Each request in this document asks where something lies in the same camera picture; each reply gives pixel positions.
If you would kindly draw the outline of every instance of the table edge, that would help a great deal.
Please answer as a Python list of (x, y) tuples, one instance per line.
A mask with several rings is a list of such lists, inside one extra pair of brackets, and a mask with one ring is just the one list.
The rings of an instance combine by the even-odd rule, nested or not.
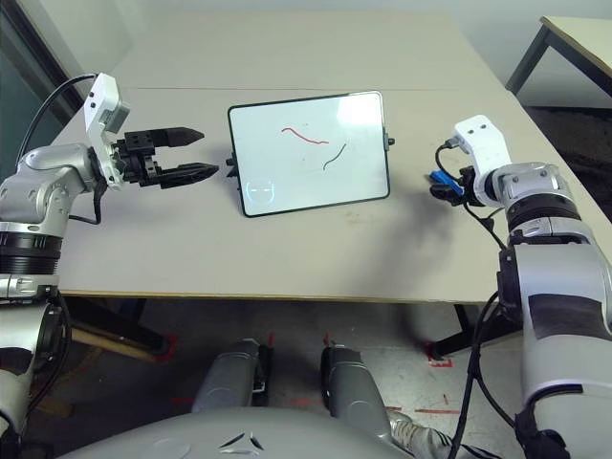
[(267, 301), (330, 301), (346, 303), (393, 303), (393, 304), (422, 304), (422, 303), (469, 303), (484, 304), (486, 298), (481, 299), (432, 299), (432, 298), (382, 298), (374, 296), (332, 296), (332, 295), (262, 295), (262, 294), (211, 294), (201, 292), (120, 292), (98, 290), (61, 290), (64, 296), (89, 297), (120, 297), (120, 298), (176, 298), (176, 299), (262, 299)]

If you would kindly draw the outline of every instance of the red marker line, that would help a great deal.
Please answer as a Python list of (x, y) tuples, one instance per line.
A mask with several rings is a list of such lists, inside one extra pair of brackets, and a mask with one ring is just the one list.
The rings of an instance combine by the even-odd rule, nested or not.
[(415, 413), (426, 413), (426, 414), (461, 414), (458, 409), (428, 409), (418, 408), (414, 410)]
[(316, 143), (316, 144), (321, 144), (321, 143), (329, 143), (327, 141), (313, 141), (312, 139), (308, 139), (307, 137), (302, 136), (299, 132), (295, 131), (295, 129), (293, 129), (293, 127), (285, 127), (284, 129), (281, 129), (280, 132), (285, 132), (285, 131), (291, 131), (294, 134), (296, 134), (298, 137), (300, 137), (303, 141), (306, 142), (310, 142), (310, 143)]

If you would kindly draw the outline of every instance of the black cable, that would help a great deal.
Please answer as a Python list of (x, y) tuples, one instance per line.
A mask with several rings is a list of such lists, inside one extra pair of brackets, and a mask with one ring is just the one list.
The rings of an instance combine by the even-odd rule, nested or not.
[(66, 300), (64, 299), (64, 297), (61, 295), (59, 291), (57, 291), (57, 296), (55, 298), (57, 300), (57, 303), (59, 304), (59, 307), (61, 308), (62, 318), (64, 322), (63, 345), (62, 345), (62, 349), (60, 352), (60, 356), (57, 359), (57, 364), (55, 365), (55, 368), (51, 376), (49, 377), (47, 381), (45, 381), (45, 383), (40, 388), (38, 393), (30, 400), (30, 403), (28, 404), (28, 416), (32, 414), (32, 412), (34, 411), (36, 406), (40, 403), (40, 401), (45, 398), (45, 396), (47, 395), (47, 393), (49, 392), (49, 390), (51, 389), (51, 387), (54, 385), (55, 381), (57, 380), (57, 377), (59, 376), (59, 372), (61, 371), (61, 368), (66, 362), (66, 358), (68, 357), (68, 350), (70, 348), (70, 342), (73, 337), (72, 325), (71, 325), (72, 320), (70, 318), (70, 312), (68, 311), (68, 305), (66, 304)]
[(75, 76), (74, 78), (70, 78), (64, 81), (63, 83), (61, 83), (59, 86), (57, 86), (57, 88), (55, 88), (55, 90), (45, 99), (45, 101), (42, 103), (42, 105), (40, 106), (36, 114), (34, 115), (34, 118), (30, 122), (30, 125), (28, 126), (28, 130), (26, 131), (26, 135), (24, 136), (23, 141), (21, 142), (21, 145), (19, 146), (19, 150), (17, 152), (17, 158), (15, 159), (15, 168), (17, 168), (17, 165), (19, 164), (19, 160), (21, 160), (23, 155), (26, 153), (28, 144), (30, 143), (30, 140), (32, 139), (32, 135), (34, 133), (34, 129), (36, 129), (38, 123), (42, 119), (47, 108), (49, 108), (49, 106), (59, 96), (61, 96), (66, 91), (66, 89), (68, 89), (69, 87), (74, 86), (76, 83), (83, 81), (85, 79), (94, 79), (97, 76), (98, 74), (83, 74), (83, 75)]
[(461, 447), (461, 439), (463, 438), (464, 431), (466, 430), (466, 422), (468, 420), (468, 409), (470, 407), (470, 399), (471, 399), (471, 390), (473, 386), (473, 382), (476, 379), (476, 376), (479, 372), (479, 360), (480, 360), (480, 347), (482, 345), (482, 340), (491, 326), (492, 319), (494, 317), (495, 311), (499, 307), (499, 303), (495, 306), (495, 310), (493, 310), (492, 316), (485, 322), (485, 317), (487, 316), (487, 312), (497, 299), (497, 292), (495, 292), (489, 300), (487, 304), (483, 308), (480, 313), (480, 317), (476, 322), (476, 326), (474, 327), (473, 339), (471, 342), (471, 353), (470, 353), (470, 363), (468, 364), (468, 377), (466, 379), (466, 388), (463, 394), (463, 402), (461, 403), (461, 411), (459, 414), (459, 420), (457, 421), (457, 428), (455, 429), (455, 434), (452, 437), (452, 447), (450, 448), (450, 453), (448, 454), (448, 459), (455, 459), (457, 457), (457, 452)]
[[(497, 234), (495, 234), (495, 232), (489, 227), (489, 225), (487, 225), (487, 221), (491, 218), (490, 216), (487, 218), (481, 218), (478, 215), (476, 215), (473, 210), (471, 210), (470, 206), (468, 205), (467, 202), (464, 201), (463, 203), (463, 208), (466, 210), (466, 212), (471, 215), (481, 226), (482, 228), (484, 228), (488, 234), (491, 235), (491, 237), (495, 240), (495, 242), (497, 243), (497, 245), (499, 246), (499, 249), (501, 249), (502, 251), (504, 251), (506, 249), (506, 245), (502, 242), (501, 239), (499, 239), (499, 236), (497, 236)], [(500, 208), (498, 210), (496, 210), (495, 212), (492, 213), (492, 216), (495, 215), (496, 212), (498, 212), (499, 210), (501, 210)]]
[(482, 390), (483, 395), (485, 396), (489, 404), (492, 406), (492, 408), (497, 412), (497, 414), (501, 417), (501, 419), (504, 420), (504, 422), (508, 426), (514, 429), (513, 418), (510, 417), (510, 415), (504, 410), (504, 408), (502, 408), (499, 405), (499, 403), (493, 397), (493, 395), (491, 395), (491, 392), (489, 391), (489, 388), (485, 384), (485, 381), (483, 380), (482, 375), (479, 374), (478, 377), (476, 378), (476, 381), (478, 382), (478, 385), (480, 386), (480, 390)]
[[(436, 165), (438, 166), (438, 168), (440, 170), (442, 170), (442, 172), (444, 172), (445, 174), (447, 174), (453, 181), (455, 181), (457, 184), (459, 183), (459, 179), (453, 175), (451, 175), (446, 168), (442, 165), (442, 162), (440, 161), (440, 152), (442, 150), (445, 149), (451, 149), (453, 146), (449, 141), (444, 142), (442, 145), (440, 145), (438, 148), (436, 148), (436, 153), (434, 155), (435, 157), (435, 162)], [(489, 225), (488, 222), (491, 222), (492, 218), (494, 215), (497, 214), (497, 212), (500, 212), (502, 210), (502, 208), (497, 208), (496, 210), (494, 210), (488, 217), (482, 218), (479, 217), (478, 215), (476, 215), (469, 207), (468, 204), (468, 195), (467, 193), (464, 192), (464, 201), (463, 201), (463, 208), (466, 210), (466, 212), (471, 215), (490, 235), (491, 237), (495, 240), (495, 242), (497, 243), (497, 245), (499, 246), (499, 248), (504, 251), (506, 249), (506, 245), (502, 242), (501, 239), (499, 239), (499, 237), (497, 236), (497, 234), (495, 234), (495, 232), (492, 229), (492, 226)]]
[(448, 172), (446, 170), (446, 168), (442, 165), (442, 162), (440, 161), (440, 152), (442, 150), (447, 150), (447, 149), (451, 149), (451, 147), (448, 144), (446, 144), (446, 143), (444, 143), (444, 144), (440, 145), (438, 148), (436, 148), (436, 153), (434, 155), (436, 164), (438, 165), (438, 168), (441, 171), (443, 171), (445, 174), (447, 174), (453, 181), (459, 182), (459, 179), (457, 177), (455, 177), (454, 175), (451, 175), (450, 172)]
[(87, 217), (80, 217), (78, 215), (69, 215), (68, 218), (70, 220), (76, 220), (78, 222), (89, 223), (90, 225), (99, 225), (102, 221), (102, 210), (100, 206), (100, 202), (102, 200), (102, 195), (108, 188), (106, 181), (103, 178), (98, 178), (98, 183), (96, 184), (96, 188), (94, 188), (94, 215), (96, 219), (93, 220)]

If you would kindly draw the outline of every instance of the white table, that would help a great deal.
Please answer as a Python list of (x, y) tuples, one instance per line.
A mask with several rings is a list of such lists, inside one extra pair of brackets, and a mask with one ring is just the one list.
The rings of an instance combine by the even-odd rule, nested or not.
[[(453, 124), (479, 113), (506, 135), (514, 161), (560, 166), (583, 219), (612, 257), (606, 217), (444, 18), (177, 16), (137, 46), (115, 76), (132, 106), (124, 130), (184, 125), (207, 135), (160, 150), (164, 167), (223, 164), (231, 152), (231, 105), (379, 89), (397, 141), (389, 153), (391, 195), (249, 219), (236, 180), (225, 177), (228, 168), (193, 186), (127, 185), (104, 196), (102, 225), (70, 223), (59, 265), (68, 295), (483, 301), (496, 288), (497, 248), (463, 210), (434, 200), (426, 180), (433, 151)], [(76, 116), (56, 142), (79, 141), (84, 127)], [(458, 150), (444, 161), (449, 168), (467, 163)], [(91, 196), (81, 196), (73, 213), (90, 207)], [(504, 227), (498, 218), (502, 237)]]

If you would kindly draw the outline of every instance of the wall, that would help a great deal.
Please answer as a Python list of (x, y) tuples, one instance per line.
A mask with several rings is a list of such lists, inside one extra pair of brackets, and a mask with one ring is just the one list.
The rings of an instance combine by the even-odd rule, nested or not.
[(20, 0), (19, 5), (70, 75), (111, 72), (162, 20), (164, 1)]
[[(612, 19), (609, 0), (21, 0), (21, 4), (43, 34), (55, 40), (50, 44), (71, 74), (77, 67), (112, 70), (136, 40), (174, 11), (376, 9), (449, 14), (505, 83), (535, 36), (541, 15)], [(45, 14), (46, 19), (36, 20)], [(612, 108), (612, 99), (554, 50), (544, 55), (519, 98), (527, 105)]]

